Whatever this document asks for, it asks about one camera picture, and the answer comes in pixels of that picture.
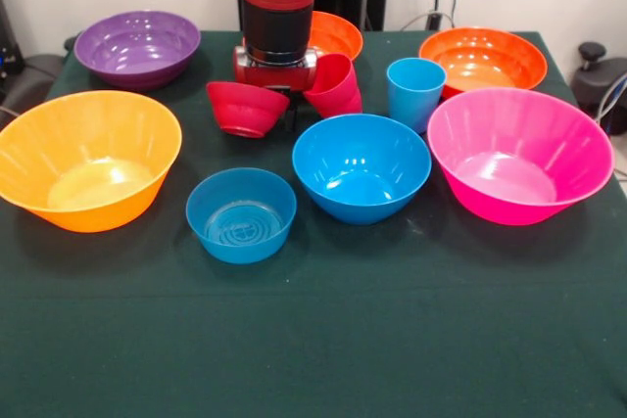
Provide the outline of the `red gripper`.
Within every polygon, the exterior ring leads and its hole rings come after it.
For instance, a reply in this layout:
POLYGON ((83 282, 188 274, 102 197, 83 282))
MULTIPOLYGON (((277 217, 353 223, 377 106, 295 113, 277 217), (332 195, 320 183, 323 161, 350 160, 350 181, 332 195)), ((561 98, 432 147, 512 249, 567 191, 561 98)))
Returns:
POLYGON ((233 67, 237 82, 254 86, 289 89, 286 93, 289 106, 285 112, 285 130, 293 132, 296 128, 299 93, 314 84, 317 66, 315 49, 308 49, 299 62, 292 65, 268 65, 254 60, 244 46, 236 46, 233 51, 233 67))

